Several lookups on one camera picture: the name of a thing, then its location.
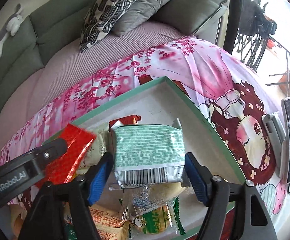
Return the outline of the red milk biscuit pack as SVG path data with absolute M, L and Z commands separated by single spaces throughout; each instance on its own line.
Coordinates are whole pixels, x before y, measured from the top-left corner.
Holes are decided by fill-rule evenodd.
M 111 130 L 112 127 L 116 126 L 136 125 L 139 121 L 141 121 L 140 115 L 129 115 L 118 119 L 114 119 L 109 122 L 109 131 Z

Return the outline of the mint green wafer pack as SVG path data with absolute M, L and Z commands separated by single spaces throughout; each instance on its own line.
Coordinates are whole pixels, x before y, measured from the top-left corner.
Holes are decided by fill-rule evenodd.
M 172 125 L 111 128 L 114 174 L 122 188 L 184 181 L 185 143 L 180 120 Z

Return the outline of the grey-green sofa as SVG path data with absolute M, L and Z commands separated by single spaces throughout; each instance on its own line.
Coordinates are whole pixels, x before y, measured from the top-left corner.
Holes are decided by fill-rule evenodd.
M 78 41 L 84 18 L 95 0 L 50 0 L 31 12 L 3 44 L 0 59 L 0 113 L 20 85 L 50 59 Z M 146 22 L 175 28 L 186 36 L 216 42 L 229 0 L 170 0 Z

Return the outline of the teal shallow cardboard tray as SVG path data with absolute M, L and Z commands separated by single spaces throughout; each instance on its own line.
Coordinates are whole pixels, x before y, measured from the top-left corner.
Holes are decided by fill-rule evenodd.
M 199 232 L 207 209 L 185 179 L 185 154 L 192 152 L 201 165 L 227 181 L 241 184 L 245 176 L 212 124 L 167 77 L 122 94 L 73 124 L 93 131 L 132 114 L 141 117 L 137 124 L 115 125 L 110 131 L 106 148 L 115 164 L 99 205 L 121 210 L 140 225 L 144 211 L 178 197 L 177 230 L 139 234 L 138 239 L 187 239 Z

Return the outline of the silver folding device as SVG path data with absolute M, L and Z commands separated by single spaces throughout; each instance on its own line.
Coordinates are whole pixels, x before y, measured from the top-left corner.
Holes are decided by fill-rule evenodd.
M 276 166 L 279 169 L 279 177 L 283 181 L 286 181 L 287 137 L 278 112 L 263 115 L 262 122 L 274 151 Z

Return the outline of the pink cartoon print cloth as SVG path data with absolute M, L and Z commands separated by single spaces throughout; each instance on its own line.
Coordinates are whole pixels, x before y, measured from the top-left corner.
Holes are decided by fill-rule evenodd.
M 218 46 L 193 37 L 144 49 L 98 70 L 42 107 L 3 146 L 0 165 L 41 145 L 89 111 L 146 82 L 168 77 L 193 101 L 258 190 L 280 230 L 290 215 L 287 187 L 262 116 L 280 110 L 278 100 L 250 68 Z

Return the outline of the long red patterned pack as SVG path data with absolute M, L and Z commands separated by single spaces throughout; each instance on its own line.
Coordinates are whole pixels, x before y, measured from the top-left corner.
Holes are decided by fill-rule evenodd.
M 97 135 L 88 132 L 72 124 L 68 124 L 59 138 L 67 143 L 67 151 L 61 157 L 48 164 L 46 176 L 35 185 L 40 189 L 46 181 L 54 185 L 68 183 L 74 178 L 74 174 L 84 154 L 97 138 Z

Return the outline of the grey pillow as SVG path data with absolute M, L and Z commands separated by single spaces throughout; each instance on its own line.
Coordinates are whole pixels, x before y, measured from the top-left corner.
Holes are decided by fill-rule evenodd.
M 114 24 L 111 32 L 121 37 L 150 19 L 170 0 L 136 0 Z

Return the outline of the green rice cracker pack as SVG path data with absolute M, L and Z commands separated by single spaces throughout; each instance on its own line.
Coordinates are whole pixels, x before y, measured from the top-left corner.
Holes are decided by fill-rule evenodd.
M 180 203 L 176 197 L 157 209 L 133 218 L 129 224 L 129 239 L 156 236 L 165 232 L 185 235 L 180 219 Z

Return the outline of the pink sofa seat cover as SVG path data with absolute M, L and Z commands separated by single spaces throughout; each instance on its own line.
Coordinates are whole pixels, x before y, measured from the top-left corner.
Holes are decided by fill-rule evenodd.
M 5 103 L 0 113 L 0 155 L 3 146 L 34 114 L 68 88 L 120 59 L 183 37 L 166 24 L 145 22 L 122 37 L 107 35 L 84 53 L 79 53 L 77 40 L 66 45 Z

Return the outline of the white bun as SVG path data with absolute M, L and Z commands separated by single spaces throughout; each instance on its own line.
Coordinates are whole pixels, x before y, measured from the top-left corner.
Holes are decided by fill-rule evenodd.
M 124 189 L 120 215 L 132 219 L 153 211 L 179 196 L 185 187 L 181 183 L 144 185 L 134 189 Z

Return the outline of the grey white plush toy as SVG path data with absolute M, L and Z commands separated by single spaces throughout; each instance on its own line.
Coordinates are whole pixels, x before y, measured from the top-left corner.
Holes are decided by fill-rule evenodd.
M 10 36 L 14 36 L 18 32 L 20 25 L 23 22 L 21 12 L 22 6 L 20 3 L 18 3 L 15 7 L 14 14 L 9 16 L 2 29 L 0 30 L 0 59 L 3 51 L 3 44 Z

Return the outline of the orange barcode cake pack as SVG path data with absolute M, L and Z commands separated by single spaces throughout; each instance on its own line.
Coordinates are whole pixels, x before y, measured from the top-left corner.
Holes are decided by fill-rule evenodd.
M 129 222 L 118 219 L 116 211 L 97 204 L 90 206 L 89 211 L 101 239 L 128 239 Z

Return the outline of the black drying rack outside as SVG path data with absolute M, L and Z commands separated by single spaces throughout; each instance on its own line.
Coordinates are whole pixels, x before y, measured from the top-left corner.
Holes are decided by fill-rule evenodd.
M 261 0 L 242 0 L 234 49 L 240 61 L 254 71 L 259 67 L 270 36 L 277 29 L 276 22 L 265 15 L 267 5 L 261 5 Z

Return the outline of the white flower print pack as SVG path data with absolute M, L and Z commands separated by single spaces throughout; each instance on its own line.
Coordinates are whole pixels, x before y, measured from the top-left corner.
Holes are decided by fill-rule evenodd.
M 108 143 L 109 125 L 108 124 L 104 123 L 96 127 L 95 129 L 93 129 L 92 132 L 96 134 L 96 139 L 88 148 L 87 152 L 84 154 L 84 157 L 76 170 L 77 176 L 86 174 L 86 172 L 91 166 L 98 164 L 101 157 L 109 148 L 109 143 Z

